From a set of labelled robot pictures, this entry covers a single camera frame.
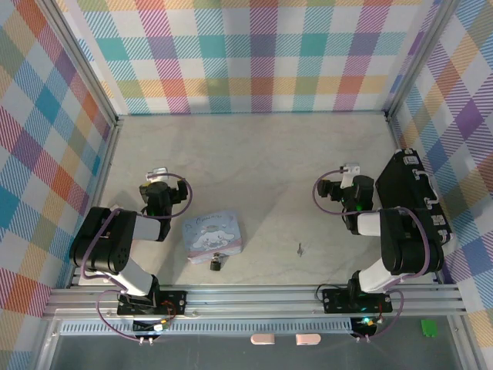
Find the blue cartoon tin box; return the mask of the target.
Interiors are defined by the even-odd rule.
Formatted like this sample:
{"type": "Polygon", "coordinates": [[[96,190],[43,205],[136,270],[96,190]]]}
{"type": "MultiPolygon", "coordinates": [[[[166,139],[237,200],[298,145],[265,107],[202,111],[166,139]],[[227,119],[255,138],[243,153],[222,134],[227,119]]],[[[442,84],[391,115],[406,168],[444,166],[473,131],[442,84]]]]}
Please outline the blue cartoon tin box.
{"type": "Polygon", "coordinates": [[[243,250],[237,212],[224,210],[183,221],[187,258],[192,264],[211,261],[215,254],[232,256],[243,250]]]}

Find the black hard case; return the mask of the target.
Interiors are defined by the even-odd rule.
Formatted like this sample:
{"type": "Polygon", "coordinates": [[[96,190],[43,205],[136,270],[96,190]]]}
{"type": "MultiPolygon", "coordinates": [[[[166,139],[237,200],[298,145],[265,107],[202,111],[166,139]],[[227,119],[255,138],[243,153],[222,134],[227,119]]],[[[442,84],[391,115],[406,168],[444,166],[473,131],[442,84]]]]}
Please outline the black hard case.
{"type": "Polygon", "coordinates": [[[416,150],[397,150],[377,178],[375,186],[382,207],[426,209],[441,237],[441,244],[454,237],[438,194],[416,150]]]}

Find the small black controller board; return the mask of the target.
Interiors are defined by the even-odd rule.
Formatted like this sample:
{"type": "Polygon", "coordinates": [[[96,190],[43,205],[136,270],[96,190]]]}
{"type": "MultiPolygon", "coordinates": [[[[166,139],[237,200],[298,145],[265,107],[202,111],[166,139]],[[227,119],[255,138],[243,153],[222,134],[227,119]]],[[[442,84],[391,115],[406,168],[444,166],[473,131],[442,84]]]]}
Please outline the small black controller board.
{"type": "Polygon", "coordinates": [[[133,321],[132,333],[140,345],[153,345],[171,326],[172,320],[163,318],[158,321],[133,321]]]}
{"type": "Polygon", "coordinates": [[[351,333],[350,335],[356,339],[357,342],[364,341],[371,342],[371,337],[377,333],[377,327],[379,325],[379,317],[360,317],[351,318],[351,333]]]}

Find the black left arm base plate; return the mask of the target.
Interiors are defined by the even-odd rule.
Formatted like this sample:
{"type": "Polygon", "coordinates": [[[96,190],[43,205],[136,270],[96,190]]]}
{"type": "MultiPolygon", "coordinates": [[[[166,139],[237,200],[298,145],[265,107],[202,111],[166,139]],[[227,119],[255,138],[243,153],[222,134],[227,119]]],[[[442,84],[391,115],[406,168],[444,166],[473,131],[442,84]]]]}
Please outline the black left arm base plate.
{"type": "Polygon", "coordinates": [[[177,316],[184,315],[185,291],[156,291],[147,296],[129,295],[118,297],[117,315],[177,316]]]}

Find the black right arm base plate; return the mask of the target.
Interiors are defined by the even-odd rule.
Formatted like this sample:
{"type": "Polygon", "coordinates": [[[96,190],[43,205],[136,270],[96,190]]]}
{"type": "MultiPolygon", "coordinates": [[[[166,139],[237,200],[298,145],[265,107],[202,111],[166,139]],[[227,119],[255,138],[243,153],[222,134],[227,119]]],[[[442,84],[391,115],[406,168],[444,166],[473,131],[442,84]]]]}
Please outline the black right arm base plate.
{"type": "Polygon", "coordinates": [[[391,313],[393,306],[388,294],[351,294],[346,289],[323,289],[325,314],[380,314],[391,313]]]}

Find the aluminium front frame rail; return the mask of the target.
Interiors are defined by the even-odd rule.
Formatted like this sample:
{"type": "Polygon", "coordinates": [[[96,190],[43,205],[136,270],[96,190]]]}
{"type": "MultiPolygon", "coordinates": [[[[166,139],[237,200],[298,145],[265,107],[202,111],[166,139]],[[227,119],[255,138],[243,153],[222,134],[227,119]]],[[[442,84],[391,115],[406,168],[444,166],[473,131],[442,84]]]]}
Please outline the aluminium front frame rail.
{"type": "MultiPolygon", "coordinates": [[[[107,286],[80,286],[52,291],[44,319],[97,318],[96,299],[107,286]]],[[[314,285],[177,285],[186,291],[185,318],[321,318],[324,308],[314,285]]],[[[458,286],[403,284],[403,316],[448,316],[466,313],[458,286]]]]}

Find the aluminium frame post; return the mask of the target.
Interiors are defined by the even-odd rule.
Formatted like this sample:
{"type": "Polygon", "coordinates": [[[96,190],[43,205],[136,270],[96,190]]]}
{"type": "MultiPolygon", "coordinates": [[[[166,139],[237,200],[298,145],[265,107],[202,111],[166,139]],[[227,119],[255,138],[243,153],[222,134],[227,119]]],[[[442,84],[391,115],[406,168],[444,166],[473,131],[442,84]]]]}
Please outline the aluminium frame post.
{"type": "Polygon", "coordinates": [[[113,109],[96,74],[93,72],[88,59],[70,29],[62,11],[59,9],[56,0],[35,0],[35,2],[42,10],[48,23],[53,27],[54,33],[62,43],[62,46],[75,66],[75,69],[81,74],[82,80],[93,95],[98,107],[103,111],[105,118],[110,121],[112,126],[117,126],[119,117],[113,109]]]}
{"type": "Polygon", "coordinates": [[[392,122],[404,103],[460,1],[433,0],[387,99],[384,112],[388,123],[392,122]]]}

